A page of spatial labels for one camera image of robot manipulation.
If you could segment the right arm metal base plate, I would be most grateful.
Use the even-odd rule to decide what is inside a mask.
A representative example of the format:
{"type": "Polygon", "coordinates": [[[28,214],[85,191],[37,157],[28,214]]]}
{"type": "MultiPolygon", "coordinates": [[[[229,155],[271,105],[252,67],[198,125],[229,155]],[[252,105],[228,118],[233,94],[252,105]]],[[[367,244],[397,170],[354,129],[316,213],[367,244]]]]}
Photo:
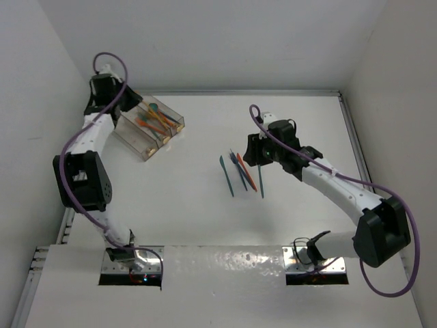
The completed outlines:
{"type": "Polygon", "coordinates": [[[309,260],[301,261],[306,251],[305,246],[282,246],[283,263],[287,275],[346,274],[346,263],[343,258],[329,258],[314,266],[309,260]]]}

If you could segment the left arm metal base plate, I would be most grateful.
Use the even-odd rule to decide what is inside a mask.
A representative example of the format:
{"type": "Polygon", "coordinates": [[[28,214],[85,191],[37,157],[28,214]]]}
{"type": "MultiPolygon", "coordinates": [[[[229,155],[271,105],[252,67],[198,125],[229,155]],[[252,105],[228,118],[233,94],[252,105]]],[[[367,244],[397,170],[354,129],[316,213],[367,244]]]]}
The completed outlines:
{"type": "Polygon", "coordinates": [[[156,247],[150,250],[107,248],[100,272],[103,274],[161,273],[160,259],[163,259],[163,250],[156,247]]]}

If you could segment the dark blue plastic spoon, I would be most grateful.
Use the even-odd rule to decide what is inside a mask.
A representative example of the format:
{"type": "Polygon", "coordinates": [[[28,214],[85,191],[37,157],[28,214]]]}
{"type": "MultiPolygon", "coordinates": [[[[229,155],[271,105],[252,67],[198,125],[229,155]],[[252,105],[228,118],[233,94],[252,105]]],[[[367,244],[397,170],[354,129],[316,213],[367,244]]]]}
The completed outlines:
{"type": "Polygon", "coordinates": [[[166,113],[160,112],[162,115],[164,115],[168,120],[174,122],[175,124],[179,124],[177,120],[173,119],[171,116],[167,115],[166,113]]]}

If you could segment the teal plastic fork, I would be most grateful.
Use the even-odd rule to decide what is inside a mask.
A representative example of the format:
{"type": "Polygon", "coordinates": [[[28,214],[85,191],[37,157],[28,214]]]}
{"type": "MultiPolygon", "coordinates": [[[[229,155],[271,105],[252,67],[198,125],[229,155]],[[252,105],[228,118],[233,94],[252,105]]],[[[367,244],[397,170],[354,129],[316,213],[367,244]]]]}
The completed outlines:
{"type": "Polygon", "coordinates": [[[159,138],[160,130],[157,129],[155,126],[148,124],[148,123],[147,123],[143,118],[141,118],[141,117],[137,117],[137,118],[136,118],[136,121],[137,121],[137,124],[138,124],[139,126],[142,126],[142,127],[144,127],[144,128],[147,128],[147,129],[151,132],[151,134],[153,134],[153,136],[155,136],[155,138],[157,138],[157,139],[159,138]]]}

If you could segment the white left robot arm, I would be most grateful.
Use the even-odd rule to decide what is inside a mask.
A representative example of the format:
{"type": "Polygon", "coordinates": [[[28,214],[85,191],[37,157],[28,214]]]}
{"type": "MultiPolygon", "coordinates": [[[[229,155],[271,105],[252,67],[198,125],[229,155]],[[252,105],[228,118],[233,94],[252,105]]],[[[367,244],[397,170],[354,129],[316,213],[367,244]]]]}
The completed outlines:
{"type": "Polygon", "coordinates": [[[109,259],[127,267],[136,258],[135,236],[107,212],[113,188],[101,155],[121,114],[137,105],[139,96],[108,64],[90,79],[89,86],[83,127],[54,157],[53,168],[63,205],[85,216],[104,239],[109,259]]]}

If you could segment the teal plastic spoon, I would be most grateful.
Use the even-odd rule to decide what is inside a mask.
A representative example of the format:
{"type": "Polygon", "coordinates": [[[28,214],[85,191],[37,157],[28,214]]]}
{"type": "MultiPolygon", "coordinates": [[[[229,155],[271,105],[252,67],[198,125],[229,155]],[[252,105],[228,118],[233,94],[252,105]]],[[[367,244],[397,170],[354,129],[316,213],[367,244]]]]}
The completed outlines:
{"type": "Polygon", "coordinates": [[[159,109],[158,105],[154,102],[151,102],[149,104],[149,108],[154,111],[155,113],[159,113],[161,110],[159,109]]]}

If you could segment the yellow plastic spoon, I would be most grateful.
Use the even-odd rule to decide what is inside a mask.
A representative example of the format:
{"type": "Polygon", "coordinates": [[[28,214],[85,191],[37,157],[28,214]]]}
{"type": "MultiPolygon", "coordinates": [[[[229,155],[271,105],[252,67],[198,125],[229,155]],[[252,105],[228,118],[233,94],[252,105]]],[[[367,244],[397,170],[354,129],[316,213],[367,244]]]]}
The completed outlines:
{"type": "Polygon", "coordinates": [[[168,125],[168,126],[172,126],[172,127],[177,127],[177,126],[178,126],[177,124],[172,124],[171,122],[169,122],[169,121],[167,121],[166,119],[164,119],[164,117],[160,116],[159,113],[156,113],[156,117],[157,117],[160,121],[164,122],[164,123],[165,123],[166,125],[168,125]]]}

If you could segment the orange plastic spoon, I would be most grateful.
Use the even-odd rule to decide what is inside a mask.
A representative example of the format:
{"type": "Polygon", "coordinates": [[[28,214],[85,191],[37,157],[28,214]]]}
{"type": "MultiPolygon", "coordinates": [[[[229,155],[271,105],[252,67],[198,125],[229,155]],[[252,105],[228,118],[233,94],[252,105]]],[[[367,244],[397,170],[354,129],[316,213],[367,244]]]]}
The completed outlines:
{"type": "Polygon", "coordinates": [[[159,112],[160,116],[164,117],[164,119],[166,119],[167,121],[171,122],[172,124],[175,124],[174,122],[168,120],[168,119],[167,119],[164,115],[162,115],[160,112],[159,112]]]}

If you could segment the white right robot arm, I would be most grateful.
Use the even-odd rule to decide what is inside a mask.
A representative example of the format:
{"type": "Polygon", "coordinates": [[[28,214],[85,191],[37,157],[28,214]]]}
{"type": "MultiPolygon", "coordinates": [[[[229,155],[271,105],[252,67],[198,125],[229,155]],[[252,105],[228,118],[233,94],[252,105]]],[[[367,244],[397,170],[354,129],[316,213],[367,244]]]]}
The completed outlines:
{"type": "Polygon", "coordinates": [[[300,144],[295,121],[279,120],[269,112],[259,112],[253,119],[260,132],[248,136],[244,161],[251,167],[278,163],[327,197],[356,226],[351,233],[326,230],[310,238],[304,258],[311,264],[347,257],[378,268],[410,244],[406,211],[396,197],[384,199],[341,178],[320,151],[300,144]]]}

